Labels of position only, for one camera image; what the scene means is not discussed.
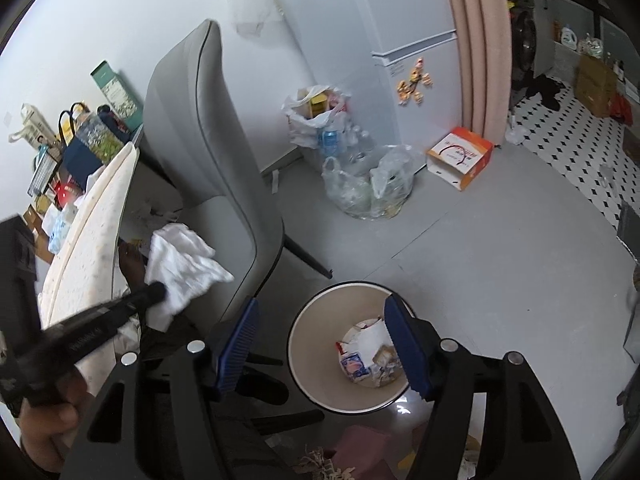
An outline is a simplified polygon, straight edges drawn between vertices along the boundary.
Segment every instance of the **chair backrest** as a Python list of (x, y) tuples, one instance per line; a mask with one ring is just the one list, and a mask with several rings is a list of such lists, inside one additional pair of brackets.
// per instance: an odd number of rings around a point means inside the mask
[(251, 232), (282, 231), (222, 74), (220, 28), (205, 20), (164, 56), (146, 92), (145, 140), (184, 207), (226, 196)]

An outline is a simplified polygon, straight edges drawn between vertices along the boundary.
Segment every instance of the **white cloth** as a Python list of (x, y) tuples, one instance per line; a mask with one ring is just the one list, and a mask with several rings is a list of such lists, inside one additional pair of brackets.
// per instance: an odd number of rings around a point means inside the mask
[(151, 238), (145, 282), (166, 287), (162, 303), (146, 312), (149, 327), (166, 332), (176, 314), (216, 282), (231, 282), (230, 272), (213, 260), (214, 251), (184, 224), (168, 224)]

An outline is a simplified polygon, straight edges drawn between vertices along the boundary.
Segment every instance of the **chair seat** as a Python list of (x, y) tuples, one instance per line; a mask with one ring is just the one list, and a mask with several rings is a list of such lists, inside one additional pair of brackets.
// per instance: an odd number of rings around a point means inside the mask
[(255, 262), (255, 244), (224, 196), (213, 197), (183, 210), (178, 221), (214, 248), (214, 259), (234, 276), (231, 283), (214, 283), (204, 295), (194, 298), (185, 310), (200, 333), (206, 335), (225, 318), (226, 312), (232, 316), (238, 303), (247, 295), (255, 294), (260, 285), (254, 285), (248, 278)]

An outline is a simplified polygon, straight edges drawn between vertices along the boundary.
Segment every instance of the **black and white tile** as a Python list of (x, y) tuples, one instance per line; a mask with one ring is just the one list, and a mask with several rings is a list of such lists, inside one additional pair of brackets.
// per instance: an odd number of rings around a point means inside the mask
[(539, 94), (515, 107), (517, 124), (528, 130), (523, 145), (564, 175), (617, 228), (621, 200), (640, 214), (640, 169), (622, 151), (625, 127), (591, 115), (569, 85), (556, 98), (558, 112), (544, 107)]

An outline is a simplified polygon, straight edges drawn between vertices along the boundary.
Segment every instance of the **pink curtain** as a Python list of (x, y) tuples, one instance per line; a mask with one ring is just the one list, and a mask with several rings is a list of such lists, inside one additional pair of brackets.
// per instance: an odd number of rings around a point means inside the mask
[(460, 52), (463, 126), (501, 144), (511, 88), (507, 0), (450, 0)]

